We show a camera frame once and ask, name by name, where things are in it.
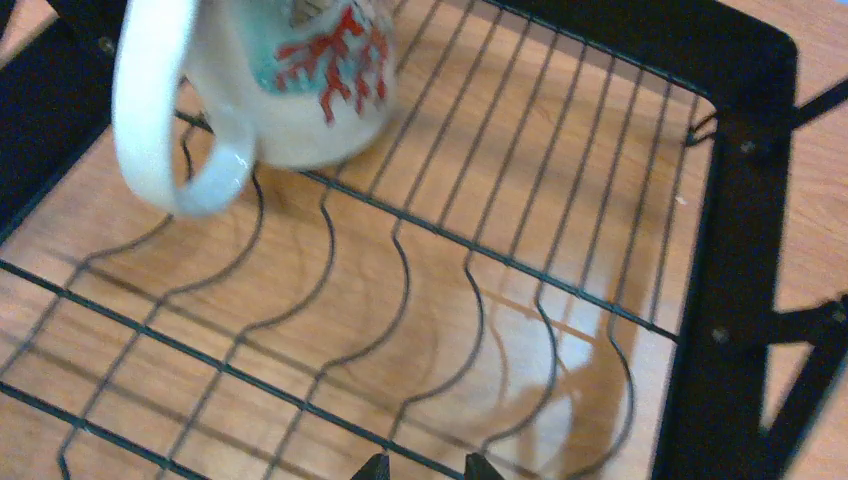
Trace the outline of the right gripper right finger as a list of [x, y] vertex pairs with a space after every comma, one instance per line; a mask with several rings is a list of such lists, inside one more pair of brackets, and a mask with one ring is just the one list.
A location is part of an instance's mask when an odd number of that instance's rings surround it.
[[465, 456], [463, 473], [464, 480], [504, 480], [504, 477], [488, 461], [488, 459], [477, 452]]

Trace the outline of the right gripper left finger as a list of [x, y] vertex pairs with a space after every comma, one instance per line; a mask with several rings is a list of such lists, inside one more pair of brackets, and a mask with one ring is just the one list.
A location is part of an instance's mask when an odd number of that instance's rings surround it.
[[390, 480], [390, 457], [385, 453], [371, 456], [351, 477], [351, 480]]

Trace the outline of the black wire dish rack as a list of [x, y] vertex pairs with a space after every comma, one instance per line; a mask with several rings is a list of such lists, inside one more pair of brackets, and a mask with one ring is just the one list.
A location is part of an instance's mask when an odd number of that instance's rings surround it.
[[777, 479], [847, 299], [776, 307], [798, 50], [717, 1], [393, 1], [344, 166], [158, 212], [109, 122], [120, 1], [5, 1], [1, 474]]

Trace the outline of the white mug coral pattern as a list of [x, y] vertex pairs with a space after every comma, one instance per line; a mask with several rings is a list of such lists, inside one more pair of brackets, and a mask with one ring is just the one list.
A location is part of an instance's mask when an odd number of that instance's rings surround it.
[[[396, 60], [385, 1], [131, 1], [111, 111], [123, 179], [167, 213], [205, 216], [233, 202], [257, 163], [344, 162], [387, 127]], [[214, 134], [185, 183], [172, 157], [181, 81]]]

